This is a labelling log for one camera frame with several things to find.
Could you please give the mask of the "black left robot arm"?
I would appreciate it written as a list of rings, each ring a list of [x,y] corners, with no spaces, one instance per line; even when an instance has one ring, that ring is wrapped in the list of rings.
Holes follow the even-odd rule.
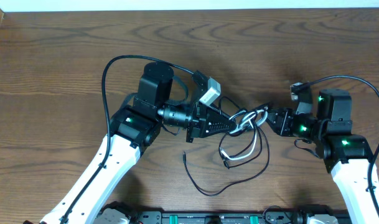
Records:
[[[93,223],[119,181],[167,125],[186,130],[187,142],[236,129],[234,119],[213,105],[220,84],[200,72],[191,73],[200,95],[191,102],[172,100],[172,84],[179,81],[174,68],[155,58],[145,65],[137,92],[106,116],[107,134],[96,156],[41,223]]]

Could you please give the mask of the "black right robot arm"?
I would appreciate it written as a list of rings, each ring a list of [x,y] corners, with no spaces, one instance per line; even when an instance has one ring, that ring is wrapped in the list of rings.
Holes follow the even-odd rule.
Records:
[[[314,143],[313,152],[324,161],[342,194],[352,223],[379,223],[379,180],[372,164],[372,150],[365,137],[352,133],[352,98],[345,90],[319,92],[317,114],[312,94],[297,95],[297,109],[268,110],[267,123],[278,135]]]

